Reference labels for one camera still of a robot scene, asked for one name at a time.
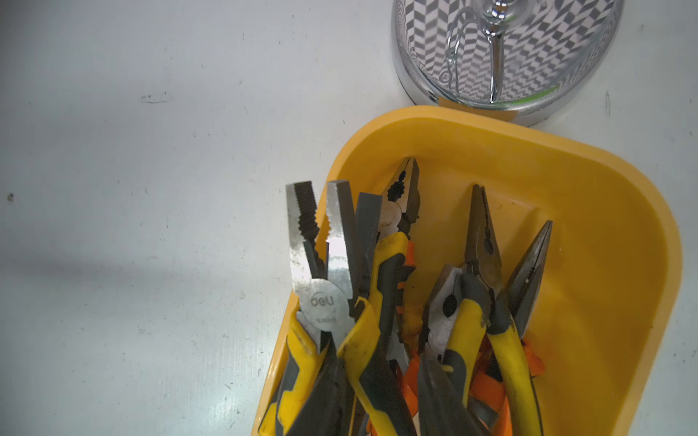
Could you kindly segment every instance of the plier jaw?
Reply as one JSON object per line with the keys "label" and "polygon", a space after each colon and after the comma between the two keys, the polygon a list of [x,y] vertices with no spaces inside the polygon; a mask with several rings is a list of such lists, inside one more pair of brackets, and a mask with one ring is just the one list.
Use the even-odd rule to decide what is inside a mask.
{"label": "plier jaw", "polygon": [[288,185],[286,195],[291,277],[301,313],[310,325],[330,332],[339,347],[355,325],[354,302],[363,265],[349,182],[327,184],[326,268],[315,250],[319,229],[311,182]]}
{"label": "plier jaw", "polygon": [[418,185],[419,165],[414,158],[405,158],[383,191],[379,240],[395,232],[410,236],[412,224],[419,218]]}
{"label": "plier jaw", "polygon": [[509,309],[514,314],[514,323],[521,337],[526,332],[530,314],[538,299],[552,231],[553,222],[548,220],[524,253],[505,288],[509,294]]}
{"label": "plier jaw", "polygon": [[473,185],[464,272],[478,277],[496,299],[503,288],[502,259],[489,213],[487,193]]}

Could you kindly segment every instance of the dark spot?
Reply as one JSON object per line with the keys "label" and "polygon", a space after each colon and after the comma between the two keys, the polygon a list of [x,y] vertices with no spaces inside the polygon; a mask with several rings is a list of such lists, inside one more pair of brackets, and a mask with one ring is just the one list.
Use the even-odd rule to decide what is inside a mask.
{"label": "dark spot", "polygon": [[443,310],[443,315],[446,318],[448,318],[448,317],[451,317],[451,315],[453,315],[456,312],[457,308],[458,308],[458,300],[456,300],[455,295],[450,294],[443,301],[443,305],[441,307],[441,310]]}

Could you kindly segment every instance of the white workbench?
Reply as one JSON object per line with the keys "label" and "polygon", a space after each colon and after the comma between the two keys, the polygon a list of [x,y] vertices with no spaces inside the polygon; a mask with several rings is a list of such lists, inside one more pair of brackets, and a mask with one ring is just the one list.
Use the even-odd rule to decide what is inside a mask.
{"label": "white workbench", "polygon": [[[357,129],[411,104],[391,0],[4,3],[0,434],[249,434],[290,291],[282,187],[319,189]],[[628,1],[537,126],[636,165],[681,226],[633,435],[698,424],[696,19]]]}

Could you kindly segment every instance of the yellow and black handle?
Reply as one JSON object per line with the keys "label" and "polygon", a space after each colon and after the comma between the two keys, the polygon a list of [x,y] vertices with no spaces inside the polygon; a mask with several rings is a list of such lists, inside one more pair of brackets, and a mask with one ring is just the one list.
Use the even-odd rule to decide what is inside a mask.
{"label": "yellow and black handle", "polygon": [[405,282],[415,269],[414,256],[410,264],[406,264],[409,247],[410,242],[403,232],[395,232],[376,244],[369,301],[378,318],[379,343],[383,350],[388,348],[396,311],[403,305]]}
{"label": "yellow and black handle", "polygon": [[347,379],[378,434],[416,436],[407,403],[381,348],[376,312],[369,301],[360,299],[361,303],[365,305],[362,314],[338,348],[337,356],[344,360]]}
{"label": "yellow and black handle", "polygon": [[516,436],[543,436],[540,407],[533,388],[528,360],[506,296],[494,303],[487,327],[487,337],[499,363],[504,389],[509,398],[512,430]]}
{"label": "yellow and black handle", "polygon": [[318,346],[296,319],[296,306],[291,314],[286,346],[288,362],[272,404],[262,420],[259,432],[263,436],[288,434],[298,414],[310,396],[320,367],[327,355],[327,347],[318,353]]}
{"label": "yellow and black handle", "polygon": [[468,390],[485,329],[481,305],[469,298],[461,300],[441,363],[464,407],[468,406]]}

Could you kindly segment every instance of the yellow plastic tray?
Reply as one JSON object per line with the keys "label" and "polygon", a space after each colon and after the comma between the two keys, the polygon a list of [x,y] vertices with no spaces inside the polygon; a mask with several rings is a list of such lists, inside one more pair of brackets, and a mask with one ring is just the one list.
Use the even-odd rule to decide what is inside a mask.
{"label": "yellow plastic tray", "polygon": [[[553,220],[526,334],[547,367],[535,380],[544,429],[553,436],[627,434],[681,281],[678,228],[657,188],[606,151],[426,106],[365,125],[327,180],[349,180],[355,200],[362,191],[380,194],[406,156],[417,158],[422,196],[406,305],[426,300],[444,263],[462,263],[473,183],[487,187],[505,277],[545,220]],[[323,192],[319,246],[327,234],[324,210]],[[253,436],[285,365],[295,302],[292,293]]]}

